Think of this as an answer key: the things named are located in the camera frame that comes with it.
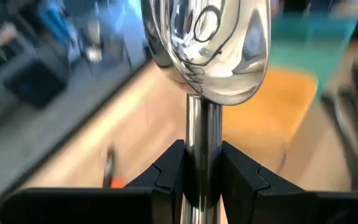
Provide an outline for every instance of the polished metal rod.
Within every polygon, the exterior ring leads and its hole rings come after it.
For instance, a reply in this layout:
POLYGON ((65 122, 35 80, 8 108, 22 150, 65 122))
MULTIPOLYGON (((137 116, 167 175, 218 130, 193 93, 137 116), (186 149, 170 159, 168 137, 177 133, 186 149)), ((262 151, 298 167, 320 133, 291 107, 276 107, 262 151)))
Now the polished metal rod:
POLYGON ((218 224, 222 105, 187 96, 183 224, 218 224))

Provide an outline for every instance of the teal container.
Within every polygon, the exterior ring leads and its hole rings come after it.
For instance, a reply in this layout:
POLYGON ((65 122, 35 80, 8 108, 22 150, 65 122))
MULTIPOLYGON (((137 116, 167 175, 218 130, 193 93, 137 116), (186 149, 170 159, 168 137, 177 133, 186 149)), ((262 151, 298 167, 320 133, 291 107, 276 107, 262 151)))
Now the teal container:
POLYGON ((285 14, 272 21, 269 65, 302 70, 318 79, 316 96, 342 59, 357 19, 285 14))

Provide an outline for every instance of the metal bar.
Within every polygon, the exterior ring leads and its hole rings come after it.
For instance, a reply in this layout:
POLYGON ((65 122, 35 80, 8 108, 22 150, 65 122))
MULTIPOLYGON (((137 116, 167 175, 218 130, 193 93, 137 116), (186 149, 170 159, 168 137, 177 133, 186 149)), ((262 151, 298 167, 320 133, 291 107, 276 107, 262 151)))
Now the metal bar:
POLYGON ((184 224, 220 221, 222 105, 187 96, 184 224))

